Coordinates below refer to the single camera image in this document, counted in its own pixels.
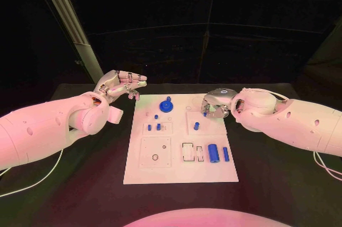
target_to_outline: hole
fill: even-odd
[[[60,120],[57,117],[56,117],[56,124],[60,126]]]
[[[32,135],[32,131],[31,131],[31,129],[27,127],[27,134],[31,136]]]

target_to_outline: blue object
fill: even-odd
[[[207,151],[209,151],[210,163],[217,163],[219,162],[217,146],[214,144],[209,144]]]
[[[193,129],[197,130],[197,128],[198,128],[198,123],[196,122]]]
[[[227,149],[223,147],[224,161],[229,162]]]
[[[171,98],[167,97],[165,100],[158,105],[161,112],[170,112],[172,110]]]

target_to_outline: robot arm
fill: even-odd
[[[204,95],[201,113],[226,117],[230,110],[248,130],[299,149],[342,157],[342,112],[285,97],[276,100],[271,93],[259,89],[242,89],[239,93],[216,89]]]
[[[86,135],[93,135],[105,122],[116,124],[122,111],[109,103],[123,93],[138,100],[135,88],[146,78],[110,70],[92,92],[67,99],[24,107],[0,118],[0,170],[30,163],[54,154]]]

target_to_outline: white board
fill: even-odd
[[[167,96],[172,110],[164,113],[158,104]],[[209,119],[200,114],[203,96],[204,94],[139,95],[122,184],[237,182],[224,123],[222,119]],[[194,122],[198,122],[197,130],[193,129]],[[219,163],[209,161],[207,145],[211,143],[217,146]],[[223,147],[227,148],[229,162],[224,162]],[[187,161],[183,161],[183,151],[190,157]]]

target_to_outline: black table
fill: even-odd
[[[262,88],[297,98],[289,84],[148,85],[141,94],[206,93],[214,88]],[[90,91],[93,85],[61,84],[51,99]],[[58,165],[31,189],[0,199],[1,226],[122,226],[175,209],[220,208],[242,211],[291,226],[342,226],[342,183],[314,164],[311,152],[248,131],[224,118],[239,182],[122,185],[134,101],[121,96],[118,125],[64,149]],[[34,183],[48,172],[57,154],[14,167],[0,181],[0,193]],[[338,157],[323,155],[342,169]]]

